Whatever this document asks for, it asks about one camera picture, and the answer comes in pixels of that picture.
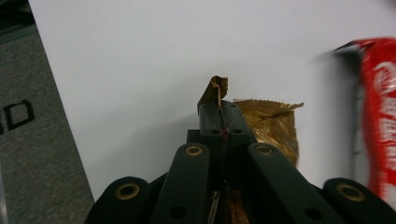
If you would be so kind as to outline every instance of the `snack package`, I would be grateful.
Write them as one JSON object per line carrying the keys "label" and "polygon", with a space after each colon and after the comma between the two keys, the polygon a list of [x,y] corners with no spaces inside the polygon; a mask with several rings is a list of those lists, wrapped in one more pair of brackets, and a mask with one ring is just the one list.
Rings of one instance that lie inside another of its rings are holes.
{"label": "snack package", "polygon": [[288,105],[264,100],[234,100],[242,111],[247,126],[258,142],[268,143],[297,166],[298,142],[294,128],[294,109],[303,104]]}
{"label": "snack package", "polygon": [[396,208],[396,39],[355,40],[339,49],[350,46],[362,50],[361,130],[364,145],[356,145],[366,147],[370,162],[367,187]]}

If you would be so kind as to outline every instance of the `white backdrop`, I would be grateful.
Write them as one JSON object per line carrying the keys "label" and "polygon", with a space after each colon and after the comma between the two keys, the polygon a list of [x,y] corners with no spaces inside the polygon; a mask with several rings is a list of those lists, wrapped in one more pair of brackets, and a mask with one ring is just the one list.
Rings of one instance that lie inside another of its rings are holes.
{"label": "white backdrop", "polygon": [[396,35],[396,1],[30,0],[92,193],[165,173],[212,76],[226,100],[301,103],[299,170],[351,177],[357,77],[332,50]]}

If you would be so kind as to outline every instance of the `screw hole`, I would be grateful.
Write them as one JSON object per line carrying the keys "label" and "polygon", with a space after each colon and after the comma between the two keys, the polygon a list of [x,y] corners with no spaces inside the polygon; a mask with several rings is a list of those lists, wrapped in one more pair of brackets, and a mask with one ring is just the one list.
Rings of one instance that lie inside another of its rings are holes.
{"label": "screw hole", "polygon": [[274,151],[270,147],[267,147],[267,146],[257,146],[256,151],[261,153],[264,156],[269,156],[274,153]]}
{"label": "screw hole", "polygon": [[319,212],[318,209],[313,208],[313,207],[307,207],[307,208],[305,208],[305,214],[306,214],[308,217],[310,217],[310,218],[312,218],[312,219],[314,219],[314,220],[319,220],[319,219],[321,219],[321,213]]}
{"label": "screw hole", "polygon": [[359,189],[351,185],[345,183],[339,183],[336,186],[336,189],[338,193],[340,193],[342,196],[349,199],[350,201],[362,202],[365,199],[364,194]]}
{"label": "screw hole", "polygon": [[234,129],[233,130],[233,133],[241,133],[242,132],[242,130],[240,130],[240,129]]}
{"label": "screw hole", "polygon": [[136,183],[128,183],[119,186],[115,192],[116,197],[120,200],[130,200],[134,198],[140,191]]}
{"label": "screw hole", "polygon": [[171,217],[174,219],[179,219],[179,218],[183,218],[184,216],[186,216],[186,209],[182,206],[178,206],[178,207],[174,207],[171,210]]}

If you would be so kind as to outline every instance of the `black lettering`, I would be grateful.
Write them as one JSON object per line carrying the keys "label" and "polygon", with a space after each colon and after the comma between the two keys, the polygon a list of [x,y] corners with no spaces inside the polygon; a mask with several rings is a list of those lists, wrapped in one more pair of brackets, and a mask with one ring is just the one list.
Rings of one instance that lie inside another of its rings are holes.
{"label": "black lettering", "polygon": [[[18,105],[26,106],[27,118],[14,123],[14,120],[12,119],[11,108]],[[7,126],[9,131],[21,127],[22,125],[29,123],[30,121],[35,119],[35,113],[33,112],[32,104],[27,100],[22,100],[19,104],[12,104],[4,107],[4,112],[6,113]]]}
{"label": "black lettering", "polygon": [[3,125],[1,124],[1,114],[0,114],[0,134],[4,133]]}

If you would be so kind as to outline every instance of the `red and white wrapper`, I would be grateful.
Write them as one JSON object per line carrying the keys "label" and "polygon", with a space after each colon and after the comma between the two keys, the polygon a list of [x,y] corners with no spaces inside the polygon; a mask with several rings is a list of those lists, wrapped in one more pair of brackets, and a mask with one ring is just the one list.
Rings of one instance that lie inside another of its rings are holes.
{"label": "red and white wrapper", "polygon": [[396,39],[361,39],[341,48],[352,45],[363,50],[361,127],[370,161],[368,188],[395,208]]}

